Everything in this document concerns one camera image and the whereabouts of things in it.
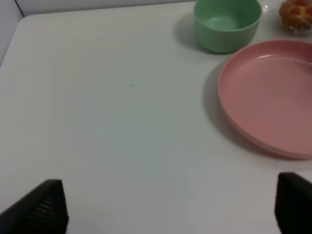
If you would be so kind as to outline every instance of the pink plate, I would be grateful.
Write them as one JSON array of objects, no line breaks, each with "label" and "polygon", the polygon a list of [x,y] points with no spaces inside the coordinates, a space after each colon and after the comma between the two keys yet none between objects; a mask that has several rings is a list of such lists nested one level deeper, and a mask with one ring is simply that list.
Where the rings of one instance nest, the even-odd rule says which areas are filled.
[{"label": "pink plate", "polygon": [[312,44],[274,40],[238,51],[219,97],[230,123],[279,155],[312,159]]}]

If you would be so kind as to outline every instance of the white table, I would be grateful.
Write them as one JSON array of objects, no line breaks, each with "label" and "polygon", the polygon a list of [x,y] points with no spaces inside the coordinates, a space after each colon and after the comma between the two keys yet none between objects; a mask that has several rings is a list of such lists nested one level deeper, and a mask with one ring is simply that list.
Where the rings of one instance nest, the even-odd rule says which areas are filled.
[{"label": "white table", "polygon": [[[312,178],[312,161],[228,126],[216,85],[229,55],[196,45],[193,4],[19,23],[0,69],[0,211],[61,178],[70,234],[279,233],[277,175]],[[295,38],[278,23],[269,5],[253,43]]]}]

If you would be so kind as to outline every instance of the white wall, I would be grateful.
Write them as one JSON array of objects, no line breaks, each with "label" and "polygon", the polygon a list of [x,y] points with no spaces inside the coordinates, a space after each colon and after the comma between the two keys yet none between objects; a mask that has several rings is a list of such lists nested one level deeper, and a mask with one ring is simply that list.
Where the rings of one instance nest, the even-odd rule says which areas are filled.
[{"label": "white wall", "polygon": [[25,16],[28,16],[40,13],[149,5],[177,1],[190,0],[18,0],[18,3]]},{"label": "white wall", "polygon": [[0,0],[0,64],[21,18],[14,0]]}]

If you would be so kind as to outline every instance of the table surface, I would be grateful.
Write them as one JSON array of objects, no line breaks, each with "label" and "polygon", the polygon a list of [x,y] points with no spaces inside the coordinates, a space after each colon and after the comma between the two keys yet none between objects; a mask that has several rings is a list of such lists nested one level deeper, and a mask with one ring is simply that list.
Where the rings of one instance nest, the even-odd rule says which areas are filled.
[{"label": "table surface", "polygon": [[[296,37],[277,1],[253,43]],[[0,211],[64,183],[72,234],[277,234],[277,175],[217,98],[230,55],[198,46],[193,2],[23,19],[0,68]],[[310,40],[310,37],[298,38]]]}]

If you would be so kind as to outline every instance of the green bowl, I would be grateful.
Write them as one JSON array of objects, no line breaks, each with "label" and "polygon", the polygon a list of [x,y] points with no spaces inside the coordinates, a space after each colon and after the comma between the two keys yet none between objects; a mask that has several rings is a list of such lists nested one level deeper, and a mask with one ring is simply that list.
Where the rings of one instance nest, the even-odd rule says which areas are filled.
[{"label": "green bowl", "polygon": [[257,0],[198,0],[194,8],[198,41],[218,53],[233,53],[254,38],[261,18]]}]

